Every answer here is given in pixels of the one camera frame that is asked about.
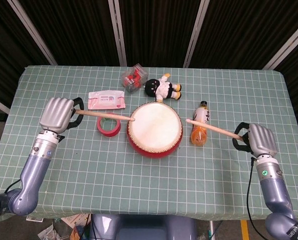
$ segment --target red toy in box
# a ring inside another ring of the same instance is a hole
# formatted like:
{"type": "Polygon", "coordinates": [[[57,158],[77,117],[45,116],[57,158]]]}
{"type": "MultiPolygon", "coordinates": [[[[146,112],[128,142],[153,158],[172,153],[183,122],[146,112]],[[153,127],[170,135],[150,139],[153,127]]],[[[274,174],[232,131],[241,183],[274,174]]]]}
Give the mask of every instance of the red toy in box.
{"type": "Polygon", "coordinates": [[[143,84],[148,80],[148,73],[145,69],[138,63],[132,68],[128,69],[124,74],[122,74],[122,85],[125,89],[133,93],[141,88],[143,84]]]}

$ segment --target drum head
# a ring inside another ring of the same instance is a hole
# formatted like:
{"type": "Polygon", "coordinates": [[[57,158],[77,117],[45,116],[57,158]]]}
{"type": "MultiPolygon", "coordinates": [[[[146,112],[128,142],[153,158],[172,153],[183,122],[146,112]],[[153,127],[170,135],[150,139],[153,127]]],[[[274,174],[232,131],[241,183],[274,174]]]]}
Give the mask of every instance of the drum head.
{"type": "Polygon", "coordinates": [[[183,127],[174,109],[160,102],[150,102],[138,107],[131,115],[127,133],[131,141],[149,153],[163,153],[177,145],[183,127]]]}

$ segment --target drumstick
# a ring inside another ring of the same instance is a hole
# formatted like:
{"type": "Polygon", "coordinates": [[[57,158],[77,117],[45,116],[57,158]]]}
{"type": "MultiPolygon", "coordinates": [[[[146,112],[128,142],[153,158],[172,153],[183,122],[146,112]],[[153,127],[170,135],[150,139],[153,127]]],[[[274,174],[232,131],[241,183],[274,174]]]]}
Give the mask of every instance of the drumstick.
{"type": "Polygon", "coordinates": [[[210,129],[210,130],[213,130],[215,132],[218,132],[220,134],[224,134],[224,135],[227,135],[228,137],[231,137],[231,138],[234,138],[234,139],[238,139],[240,141],[244,141],[243,140],[243,137],[238,135],[238,134],[234,134],[230,131],[226,131],[224,129],[221,129],[219,127],[216,127],[216,126],[212,126],[212,125],[209,125],[209,124],[205,124],[205,123],[202,123],[202,122],[199,122],[199,121],[193,121],[191,119],[186,119],[185,120],[187,123],[190,123],[190,124],[193,124],[193,125],[196,125],[196,126],[200,126],[200,127],[203,127],[203,128],[206,128],[206,129],[210,129]]]}
{"type": "Polygon", "coordinates": [[[128,116],[121,116],[121,115],[115,115],[115,114],[97,112],[97,111],[85,111],[85,110],[79,110],[79,109],[75,110],[75,114],[102,117],[107,119],[126,120],[131,122],[135,120],[133,117],[128,117],[128,116]]]}

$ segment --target table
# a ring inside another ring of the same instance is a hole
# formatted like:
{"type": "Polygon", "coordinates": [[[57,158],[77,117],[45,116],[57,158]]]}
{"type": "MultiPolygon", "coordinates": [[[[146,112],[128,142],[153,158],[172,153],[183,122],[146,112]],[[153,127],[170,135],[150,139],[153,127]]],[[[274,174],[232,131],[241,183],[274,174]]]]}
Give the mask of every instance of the table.
{"type": "MultiPolygon", "coordinates": [[[[272,70],[147,68],[149,79],[170,73],[182,84],[179,101],[164,102],[181,117],[183,138],[177,151],[163,159],[134,152],[127,141],[126,122],[114,137],[85,116],[78,128],[64,133],[39,190],[32,216],[65,217],[77,213],[174,214],[202,220],[247,219],[246,192],[251,155],[238,152],[232,140],[208,131],[204,147],[190,142],[192,118],[200,101],[207,101],[210,123],[234,131],[240,122],[259,123],[274,132],[287,189],[298,217],[298,125],[283,76],[272,70]]],[[[125,67],[28,66],[23,72],[0,142],[0,193],[17,180],[41,130],[42,111],[51,97],[81,97],[121,90],[125,67]]],[[[153,101],[141,89],[125,92],[129,116],[153,101]]],[[[254,219],[270,213],[254,170],[250,211],[254,219]]]]}

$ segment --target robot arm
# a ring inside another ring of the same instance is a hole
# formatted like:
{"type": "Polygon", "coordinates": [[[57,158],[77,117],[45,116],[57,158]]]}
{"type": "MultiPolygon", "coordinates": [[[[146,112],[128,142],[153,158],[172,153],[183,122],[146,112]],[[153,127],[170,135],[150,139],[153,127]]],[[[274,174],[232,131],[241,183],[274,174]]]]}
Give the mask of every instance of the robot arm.
{"type": "Polygon", "coordinates": [[[20,175],[22,188],[0,193],[0,216],[5,213],[24,216],[35,210],[39,188],[51,158],[58,143],[64,138],[60,134],[77,127],[83,119],[83,115],[79,115],[76,121],[70,122],[77,104],[81,110],[84,109],[80,97],[74,100],[53,97],[48,101],[40,119],[43,131],[38,134],[20,175]]]}
{"type": "Polygon", "coordinates": [[[257,169],[261,190],[270,214],[265,220],[268,233],[278,240],[298,240],[298,221],[294,215],[288,190],[280,170],[275,138],[271,130],[258,124],[242,122],[235,133],[244,128],[247,133],[242,139],[246,145],[239,145],[233,139],[237,150],[249,152],[256,157],[254,162],[257,169]]]}

